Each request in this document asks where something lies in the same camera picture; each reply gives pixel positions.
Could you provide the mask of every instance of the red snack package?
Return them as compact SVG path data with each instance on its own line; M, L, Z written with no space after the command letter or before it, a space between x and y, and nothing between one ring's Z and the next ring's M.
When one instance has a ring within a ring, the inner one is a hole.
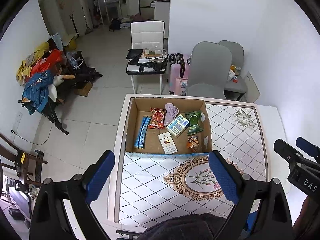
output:
M148 128L150 129L165 129L164 127L164 115L167 112L164 109L150 108L152 112L152 119Z

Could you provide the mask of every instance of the floral pattern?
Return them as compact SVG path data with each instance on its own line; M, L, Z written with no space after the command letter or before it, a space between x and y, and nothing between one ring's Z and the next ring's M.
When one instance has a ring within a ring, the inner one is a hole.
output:
M237 110L234 115L232 116L232 120L235 122L239 122L240 126L242 127L249 127L253 129L255 125L257 125L254 121L253 118L249 113L246 113L243 108Z
M236 164L233 164L229 160L226 161L234 165L241 174L244 173ZM207 165L208 168L200 172L192 171L196 169L197 166L203 164ZM172 185L173 190L195 201L221 198L224 194L213 172L209 168L207 156L185 161L183 164L175 167L173 172L164 176L163 179L167 184Z

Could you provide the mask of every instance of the gray chair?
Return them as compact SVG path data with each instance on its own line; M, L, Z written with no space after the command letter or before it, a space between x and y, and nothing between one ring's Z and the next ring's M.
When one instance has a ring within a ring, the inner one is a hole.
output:
M226 99L223 91L231 59L225 46L209 41L198 43L192 51L187 96Z
M231 51L231 54L232 54L231 65L235 65L241 68L243 67L244 51L243 51L243 47L239 43L231 42L231 41L220 41L218 44L227 47ZM224 90L240 93L239 97L237 98L237 101L239 101L240 98L247 92L248 88L244 80L242 79L242 77L237 76L237 78L238 78L237 83L234 83L232 80L228 81L226 83Z

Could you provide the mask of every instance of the purple cloth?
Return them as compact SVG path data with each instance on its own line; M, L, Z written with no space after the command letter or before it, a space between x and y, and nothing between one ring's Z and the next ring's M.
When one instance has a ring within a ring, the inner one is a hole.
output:
M172 103L165 104L165 109L167 110L167 113L164 117L164 126L167 126L176 118L179 113L179 109L176 108Z

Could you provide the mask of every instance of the pink suitcase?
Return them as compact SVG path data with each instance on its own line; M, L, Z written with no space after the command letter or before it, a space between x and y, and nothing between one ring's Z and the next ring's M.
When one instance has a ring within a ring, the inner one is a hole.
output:
M169 92L174 95L176 78L188 79L190 66L187 64L189 57L182 53L175 53L169 55L170 75L169 75Z

